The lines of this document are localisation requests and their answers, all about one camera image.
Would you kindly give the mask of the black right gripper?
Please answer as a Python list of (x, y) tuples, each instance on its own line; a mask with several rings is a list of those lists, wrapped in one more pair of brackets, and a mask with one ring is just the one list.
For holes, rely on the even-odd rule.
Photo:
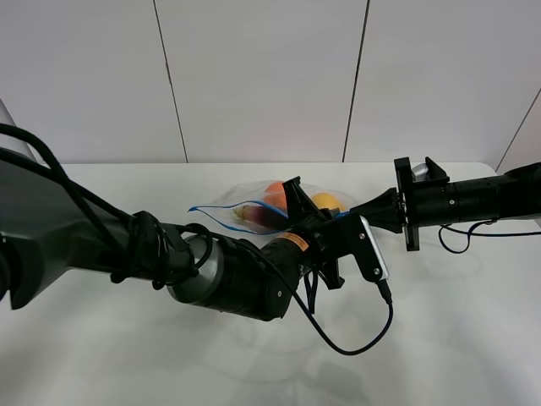
[[(407, 251), (419, 251), (419, 229), (440, 224), (449, 211), (449, 193), (446, 184), (417, 184), (413, 182), (412, 166), (408, 157), (394, 161), (396, 189), (349, 209), (369, 222), (371, 227), (400, 234), (405, 231)], [(399, 216), (401, 203), (404, 225)]]

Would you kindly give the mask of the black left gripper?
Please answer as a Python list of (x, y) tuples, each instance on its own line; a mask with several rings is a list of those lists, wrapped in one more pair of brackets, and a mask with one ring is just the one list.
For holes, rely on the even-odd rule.
[(287, 218), (295, 234), (308, 243), (309, 263), (329, 290), (342, 287), (338, 260), (361, 253), (363, 224), (356, 215), (335, 215), (319, 209), (301, 187), (299, 176), (282, 184), (287, 201)]

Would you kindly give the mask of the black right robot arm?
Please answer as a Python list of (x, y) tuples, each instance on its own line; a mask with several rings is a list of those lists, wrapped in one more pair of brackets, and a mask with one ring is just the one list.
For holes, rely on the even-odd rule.
[(406, 235), (408, 251), (419, 250), (420, 228), (461, 222), (494, 223), (540, 217), (540, 164), (502, 175), (458, 182), (429, 157), (412, 167), (394, 161), (397, 186), (349, 211), (373, 227)]

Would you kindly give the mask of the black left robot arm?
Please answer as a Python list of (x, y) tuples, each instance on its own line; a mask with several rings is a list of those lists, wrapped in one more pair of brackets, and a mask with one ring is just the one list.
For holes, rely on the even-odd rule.
[(338, 289), (338, 260), (362, 251), (362, 221), (317, 210), (294, 180), (288, 187), (301, 217), (257, 247), (197, 223), (121, 211), (73, 182), (30, 132), (6, 124), (1, 132), (43, 158), (38, 164), (1, 152), (1, 294), (14, 309), (67, 271), (82, 269), (106, 273), (113, 283), (148, 281), (184, 304), (271, 321), (286, 314), (305, 272)]

